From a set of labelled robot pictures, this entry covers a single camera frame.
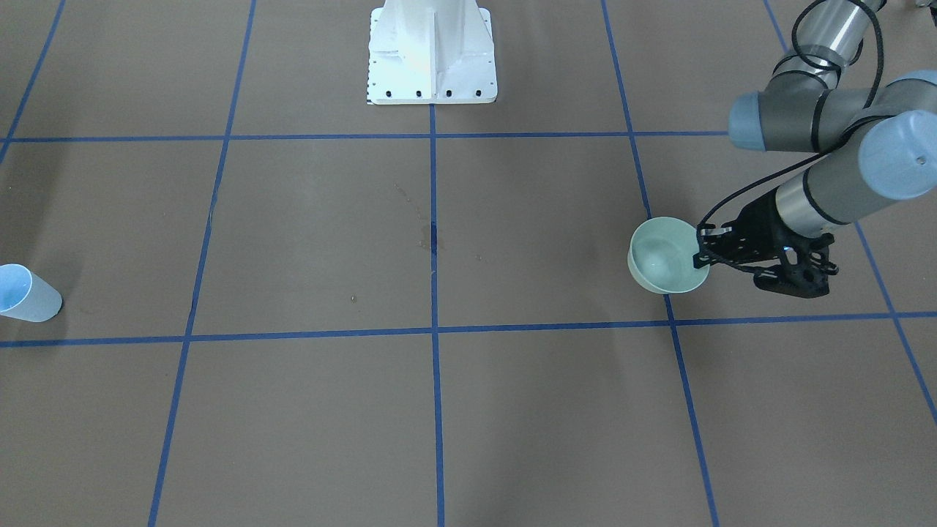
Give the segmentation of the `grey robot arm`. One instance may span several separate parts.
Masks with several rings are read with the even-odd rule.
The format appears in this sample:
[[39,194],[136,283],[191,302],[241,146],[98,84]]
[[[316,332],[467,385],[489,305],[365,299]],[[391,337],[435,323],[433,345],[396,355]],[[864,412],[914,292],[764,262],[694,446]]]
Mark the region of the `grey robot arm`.
[[800,152],[787,180],[720,226],[696,228],[695,268],[722,264],[763,291],[817,298],[839,273],[834,230],[935,187],[933,70],[890,83],[881,1],[814,1],[794,21],[790,49],[760,92],[737,97],[736,147]]

